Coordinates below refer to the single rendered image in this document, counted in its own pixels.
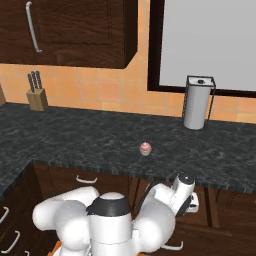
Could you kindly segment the pink frosted cupcake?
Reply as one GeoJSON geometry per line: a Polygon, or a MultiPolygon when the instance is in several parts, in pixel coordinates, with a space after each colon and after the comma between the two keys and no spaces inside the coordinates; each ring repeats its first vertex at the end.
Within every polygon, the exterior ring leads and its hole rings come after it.
{"type": "Polygon", "coordinates": [[[147,142],[144,142],[140,145],[140,153],[143,155],[143,156],[148,156],[152,151],[152,147],[149,143],[147,142]]]}

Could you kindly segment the dark wood open drawer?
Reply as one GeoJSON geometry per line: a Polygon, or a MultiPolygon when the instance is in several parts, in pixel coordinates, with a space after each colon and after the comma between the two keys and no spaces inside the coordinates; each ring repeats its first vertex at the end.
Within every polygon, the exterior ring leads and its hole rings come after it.
{"type": "Polygon", "coordinates": [[[168,245],[183,245],[170,256],[256,256],[256,216],[223,211],[220,227],[178,222],[168,245]]]}

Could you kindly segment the brown wooden object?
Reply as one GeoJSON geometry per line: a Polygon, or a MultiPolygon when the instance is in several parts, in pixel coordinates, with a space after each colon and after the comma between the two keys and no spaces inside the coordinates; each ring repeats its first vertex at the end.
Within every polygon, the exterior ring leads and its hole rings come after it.
{"type": "Polygon", "coordinates": [[[5,103],[6,103],[6,99],[5,99],[5,96],[4,96],[2,86],[0,84],[0,106],[4,105],[5,103]]]}

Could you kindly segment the dark wood drawer front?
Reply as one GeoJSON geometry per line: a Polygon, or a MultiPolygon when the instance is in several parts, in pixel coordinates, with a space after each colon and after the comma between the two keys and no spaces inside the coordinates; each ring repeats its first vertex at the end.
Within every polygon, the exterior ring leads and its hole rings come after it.
{"type": "Polygon", "coordinates": [[[100,194],[119,192],[129,195],[129,178],[125,176],[53,166],[49,168],[49,172],[56,195],[88,186],[93,186],[100,194]],[[76,181],[77,175],[85,180],[94,180],[96,177],[98,180],[95,184],[82,184],[76,181]]]}
{"type": "Polygon", "coordinates": [[[14,216],[21,210],[27,209],[37,202],[37,195],[29,190],[24,180],[20,180],[0,201],[0,218],[4,214],[4,206],[9,208],[9,214],[1,223],[1,226],[7,226],[14,216]]]}
{"type": "Polygon", "coordinates": [[[46,256],[47,240],[27,219],[15,222],[0,241],[0,256],[46,256]]]}

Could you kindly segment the dark wood cupboard door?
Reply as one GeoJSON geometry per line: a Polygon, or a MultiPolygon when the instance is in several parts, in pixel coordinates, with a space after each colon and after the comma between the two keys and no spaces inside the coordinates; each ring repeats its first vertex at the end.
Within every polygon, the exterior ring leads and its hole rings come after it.
{"type": "Polygon", "coordinates": [[[244,220],[246,216],[256,218],[256,194],[232,192],[205,188],[208,224],[220,228],[220,212],[227,216],[238,216],[244,220]]]}
{"type": "Polygon", "coordinates": [[[36,64],[22,0],[0,0],[0,63],[36,64]]]}
{"type": "Polygon", "coordinates": [[[32,6],[38,64],[123,68],[122,26],[114,26],[112,0],[35,0],[32,6]]]}

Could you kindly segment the wooden knife block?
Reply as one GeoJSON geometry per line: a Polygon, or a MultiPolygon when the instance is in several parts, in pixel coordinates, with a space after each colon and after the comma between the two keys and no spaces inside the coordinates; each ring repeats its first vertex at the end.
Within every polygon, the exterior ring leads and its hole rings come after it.
{"type": "Polygon", "coordinates": [[[34,92],[28,90],[26,95],[32,111],[45,111],[48,108],[46,91],[44,89],[36,89],[34,92]]]}

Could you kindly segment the dark-framed window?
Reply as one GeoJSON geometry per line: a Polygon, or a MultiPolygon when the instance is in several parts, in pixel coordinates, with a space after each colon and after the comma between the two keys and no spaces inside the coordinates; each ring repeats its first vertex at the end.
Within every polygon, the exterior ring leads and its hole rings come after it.
{"type": "Polygon", "coordinates": [[[147,89],[183,93],[188,76],[256,98],[256,0],[150,0],[147,89]]]}

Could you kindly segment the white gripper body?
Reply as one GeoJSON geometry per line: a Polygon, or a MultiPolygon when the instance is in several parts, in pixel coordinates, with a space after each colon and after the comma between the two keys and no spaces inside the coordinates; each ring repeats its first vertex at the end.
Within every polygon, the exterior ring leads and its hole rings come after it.
{"type": "Polygon", "coordinates": [[[189,207],[187,209],[188,213],[197,213],[199,210],[199,199],[196,193],[193,193],[191,195],[191,202],[189,204],[189,207]]]}

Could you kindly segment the white paper towel roll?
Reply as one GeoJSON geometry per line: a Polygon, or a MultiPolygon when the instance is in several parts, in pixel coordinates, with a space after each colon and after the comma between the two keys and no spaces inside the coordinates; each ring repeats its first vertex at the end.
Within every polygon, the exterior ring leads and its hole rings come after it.
{"type": "Polygon", "coordinates": [[[200,130],[204,127],[211,88],[209,78],[188,77],[183,118],[186,128],[200,130]]]}

